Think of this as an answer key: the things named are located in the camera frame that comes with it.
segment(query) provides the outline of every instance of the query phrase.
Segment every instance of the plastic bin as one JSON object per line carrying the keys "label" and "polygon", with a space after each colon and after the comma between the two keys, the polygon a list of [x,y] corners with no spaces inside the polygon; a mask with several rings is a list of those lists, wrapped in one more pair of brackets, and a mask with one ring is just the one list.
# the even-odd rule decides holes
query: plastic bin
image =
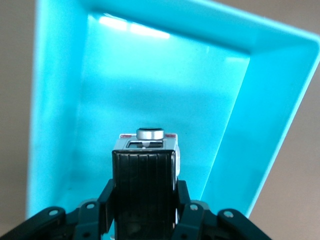
{"label": "plastic bin", "polygon": [[98,197],[120,133],[177,133],[180,179],[249,216],[318,36],[205,0],[38,0],[27,216]]}

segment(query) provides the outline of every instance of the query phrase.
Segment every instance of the screw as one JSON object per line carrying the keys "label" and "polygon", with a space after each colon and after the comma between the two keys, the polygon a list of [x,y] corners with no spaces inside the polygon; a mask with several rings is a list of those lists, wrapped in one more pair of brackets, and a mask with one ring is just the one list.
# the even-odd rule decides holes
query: screw
{"label": "screw", "polygon": [[230,211],[224,211],[223,215],[225,215],[227,218],[233,218],[234,214]]}
{"label": "screw", "polygon": [[95,205],[93,203],[89,203],[86,208],[87,209],[93,209],[95,207]]}
{"label": "screw", "polygon": [[192,211],[197,211],[197,210],[198,210],[198,206],[195,205],[195,204],[191,204],[191,205],[190,205],[190,209],[191,209]]}
{"label": "screw", "polygon": [[49,215],[50,215],[50,216],[54,216],[54,215],[56,215],[58,212],[59,212],[59,211],[58,211],[57,209],[54,209],[54,210],[51,210],[51,211],[49,212]]}

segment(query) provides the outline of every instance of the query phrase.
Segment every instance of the black bracket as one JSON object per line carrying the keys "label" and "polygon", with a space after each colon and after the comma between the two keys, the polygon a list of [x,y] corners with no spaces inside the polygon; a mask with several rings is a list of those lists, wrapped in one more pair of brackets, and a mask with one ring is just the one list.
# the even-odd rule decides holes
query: black bracket
{"label": "black bracket", "polygon": [[[177,181],[174,199],[178,223],[171,240],[271,239],[237,210],[224,209],[214,215],[206,203],[191,201],[185,181]],[[100,240],[117,219],[116,201],[111,179],[96,201],[88,201],[68,214],[61,207],[48,207],[0,240]]]}

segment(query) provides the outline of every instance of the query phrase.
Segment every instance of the silver cap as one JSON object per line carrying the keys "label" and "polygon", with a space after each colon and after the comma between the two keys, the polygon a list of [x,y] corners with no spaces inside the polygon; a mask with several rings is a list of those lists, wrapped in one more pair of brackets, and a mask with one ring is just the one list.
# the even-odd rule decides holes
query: silver cap
{"label": "silver cap", "polygon": [[139,140],[161,140],[165,137],[162,128],[139,128],[136,131],[136,138]]}

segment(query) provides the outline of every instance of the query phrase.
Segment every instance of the beige wall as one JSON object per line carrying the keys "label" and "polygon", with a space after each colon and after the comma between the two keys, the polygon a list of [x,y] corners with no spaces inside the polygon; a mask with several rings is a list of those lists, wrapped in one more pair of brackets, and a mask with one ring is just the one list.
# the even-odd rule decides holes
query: beige wall
{"label": "beige wall", "polygon": [[[221,2],[320,34],[319,0]],[[34,1],[0,0],[0,235],[24,220]],[[275,240],[320,239],[320,71],[251,220]]]}

